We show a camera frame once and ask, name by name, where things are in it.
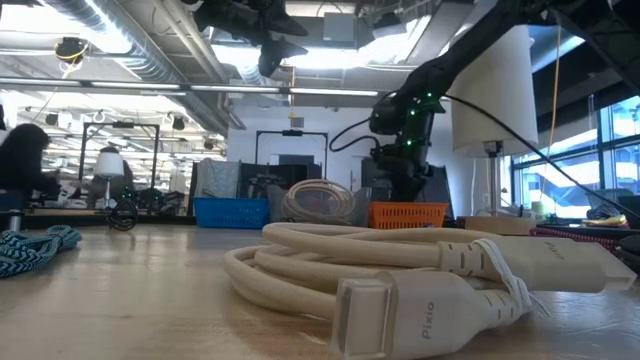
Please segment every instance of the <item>blue crate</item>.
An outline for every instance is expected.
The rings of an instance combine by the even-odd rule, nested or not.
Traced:
[[[262,229],[269,223],[269,200],[195,198],[200,227]]]

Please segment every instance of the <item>lamp stand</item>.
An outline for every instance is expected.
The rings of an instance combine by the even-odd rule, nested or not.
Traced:
[[[104,208],[109,209],[109,191],[111,190],[111,176],[107,176],[107,191],[104,193]]]
[[[502,141],[490,141],[484,143],[484,151],[489,156],[490,162],[490,201],[491,216],[498,216],[498,206],[500,204],[500,181],[498,177],[498,155],[502,152]]]

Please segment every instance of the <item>table surface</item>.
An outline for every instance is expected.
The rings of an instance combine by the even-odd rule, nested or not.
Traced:
[[[75,251],[0,280],[0,358],[10,360],[337,359],[328,322],[237,296],[223,254],[258,231],[138,226],[82,229]],[[535,312],[439,359],[635,359],[640,289],[538,293]]]

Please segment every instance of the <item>red object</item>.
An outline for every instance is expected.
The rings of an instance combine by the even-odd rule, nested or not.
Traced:
[[[616,246],[618,244],[617,240],[598,238],[593,236],[579,235],[573,234],[568,231],[556,230],[556,229],[548,229],[548,228],[535,228],[530,231],[531,236],[538,237],[563,237],[569,238],[573,241],[577,242],[595,242],[602,245],[603,248],[607,249],[609,252],[614,253],[616,250]]]
[[[372,202],[369,227],[373,229],[406,229],[442,227],[449,204]]]

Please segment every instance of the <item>white table lamp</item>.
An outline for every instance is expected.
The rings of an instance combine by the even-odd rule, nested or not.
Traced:
[[[122,155],[115,153],[101,153],[94,170],[94,176],[101,176],[107,179],[107,191],[104,195],[105,207],[109,207],[109,187],[111,179],[116,176],[124,176],[124,163]]]
[[[532,145],[538,143],[526,26],[511,29],[456,79],[451,94],[487,110]],[[476,110],[452,101],[453,150],[467,157],[491,159],[491,211],[500,203],[498,157],[527,147]]]

